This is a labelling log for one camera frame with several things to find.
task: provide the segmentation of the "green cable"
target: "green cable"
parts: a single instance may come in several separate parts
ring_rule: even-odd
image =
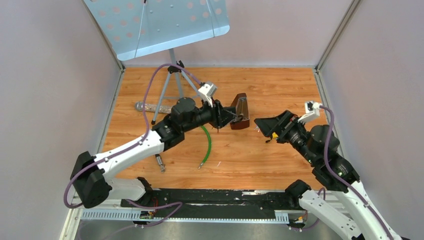
[[[206,134],[206,136],[207,136],[207,152],[206,152],[206,155],[205,155],[205,156],[204,156],[204,158],[203,158],[203,161],[201,161],[201,163],[200,163],[200,165],[199,165],[199,168],[198,168],[198,169],[200,169],[200,168],[203,166],[203,164],[205,164],[206,160],[208,160],[208,158],[209,158],[209,154],[211,154],[211,149],[212,149],[212,139],[211,139],[211,135],[209,135],[209,132],[208,132],[208,130],[206,129],[206,127],[201,126],[201,129],[203,129],[204,133],[205,133],[205,134]]]

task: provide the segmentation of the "wooden floor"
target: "wooden floor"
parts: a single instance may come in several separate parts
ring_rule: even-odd
[[[111,118],[103,151],[114,149],[145,133],[143,114],[135,110],[136,102],[143,99],[154,68],[127,68],[116,106]],[[312,175],[312,168],[289,144],[265,143],[260,132],[254,130],[255,118],[274,117],[284,110],[302,115],[304,102],[320,101],[311,69],[308,68],[188,68],[201,81],[211,81],[218,86],[214,98],[229,106],[237,93],[246,93],[250,113],[250,127],[231,130],[229,126],[217,133],[207,125],[212,138],[212,151],[201,169],[198,166],[208,149],[208,141],[201,128],[185,134],[185,140],[161,154],[166,172],[161,173],[152,156],[122,171],[117,177],[133,179],[144,177],[153,188],[198,189],[256,189],[284,190],[297,179],[302,179],[314,189],[320,184]],[[156,104],[167,72],[161,70],[153,81],[147,103]],[[174,78],[166,96],[178,96]],[[184,80],[184,93],[195,92]],[[164,100],[172,106],[176,100]],[[153,113],[148,112],[149,122]],[[163,118],[159,114],[157,121]],[[309,130],[320,119],[306,125]]]

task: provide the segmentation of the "white connector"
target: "white connector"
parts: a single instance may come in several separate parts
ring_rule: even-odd
[[[218,89],[215,84],[210,81],[207,81],[198,89],[199,95],[201,99],[207,102],[212,108],[214,107],[214,103],[212,102],[212,96],[215,91]]]
[[[305,114],[299,117],[300,123],[308,123],[320,116],[320,106],[322,103],[315,101],[306,101],[305,102]]]

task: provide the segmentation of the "white wall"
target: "white wall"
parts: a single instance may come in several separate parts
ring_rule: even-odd
[[[188,65],[316,65],[351,0],[226,0],[227,34],[177,47]],[[167,51],[125,61],[168,63]]]
[[[3,0],[0,23],[0,239],[58,239],[120,71],[80,0]]]
[[[343,152],[387,222],[423,239],[422,0],[364,0],[322,70]]]

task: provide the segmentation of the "light blue music stand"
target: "light blue music stand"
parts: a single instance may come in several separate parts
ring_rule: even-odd
[[[176,63],[174,49],[214,38],[230,30],[225,0],[84,0],[116,57],[121,61],[169,50]],[[193,82],[182,76],[197,92]],[[179,97],[164,97],[169,73],[157,104],[152,123],[164,98],[184,96],[179,73],[175,73]]]

